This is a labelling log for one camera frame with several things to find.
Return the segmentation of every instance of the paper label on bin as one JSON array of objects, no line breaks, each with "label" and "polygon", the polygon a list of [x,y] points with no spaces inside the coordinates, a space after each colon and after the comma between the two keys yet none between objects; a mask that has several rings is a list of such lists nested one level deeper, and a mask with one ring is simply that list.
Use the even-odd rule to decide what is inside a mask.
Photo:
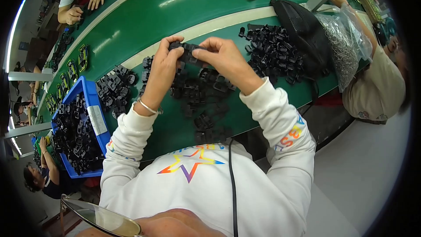
[{"label": "paper label on bin", "polygon": [[91,119],[95,135],[100,135],[107,132],[107,126],[105,125],[104,119],[102,118],[101,108],[99,108],[98,105],[88,106],[87,113],[89,114],[89,119]]}]

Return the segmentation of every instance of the white sweatshirt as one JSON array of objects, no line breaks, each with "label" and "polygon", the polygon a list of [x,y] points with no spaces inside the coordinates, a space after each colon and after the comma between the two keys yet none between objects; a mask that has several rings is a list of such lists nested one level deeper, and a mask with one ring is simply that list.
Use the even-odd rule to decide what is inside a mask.
[{"label": "white sweatshirt", "polygon": [[[232,146],[239,236],[299,237],[306,231],[313,182],[315,144],[307,123],[288,103],[287,93],[275,90],[267,77],[252,94],[239,97],[276,152],[265,174],[251,159],[235,153],[238,145]],[[140,171],[156,117],[140,116],[132,106],[118,118],[103,162],[100,206],[131,219],[184,208],[233,236],[228,146],[176,150]]]}]

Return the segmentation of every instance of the glasses lens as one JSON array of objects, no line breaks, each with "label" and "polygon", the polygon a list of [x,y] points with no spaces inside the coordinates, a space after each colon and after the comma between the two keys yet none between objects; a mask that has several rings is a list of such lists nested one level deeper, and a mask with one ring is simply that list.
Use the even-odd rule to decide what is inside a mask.
[{"label": "glasses lens", "polygon": [[82,219],[97,225],[105,231],[123,237],[133,237],[140,233],[140,225],[118,213],[92,203],[62,197],[63,202]]}]

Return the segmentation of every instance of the eyeglasses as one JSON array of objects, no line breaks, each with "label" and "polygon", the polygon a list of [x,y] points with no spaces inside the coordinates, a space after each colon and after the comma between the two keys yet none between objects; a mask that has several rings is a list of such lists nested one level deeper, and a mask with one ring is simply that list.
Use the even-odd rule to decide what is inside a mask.
[{"label": "eyeglasses", "polygon": [[71,199],[62,194],[60,198],[60,219],[68,207],[92,227],[113,237],[145,237],[140,235],[140,225],[132,219],[85,201]]}]

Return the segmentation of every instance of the bracelet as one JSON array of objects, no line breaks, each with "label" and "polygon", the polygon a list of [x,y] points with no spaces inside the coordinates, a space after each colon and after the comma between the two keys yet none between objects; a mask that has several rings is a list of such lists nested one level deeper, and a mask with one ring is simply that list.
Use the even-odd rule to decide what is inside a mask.
[{"label": "bracelet", "polygon": [[144,108],[146,108],[149,112],[151,112],[153,114],[163,114],[164,113],[164,110],[162,110],[162,107],[161,106],[159,106],[158,111],[155,111],[155,110],[152,110],[151,108],[149,108],[146,104],[144,104],[142,102],[142,100],[140,99],[140,97],[137,98],[137,101],[140,102],[140,104],[143,105]]}]

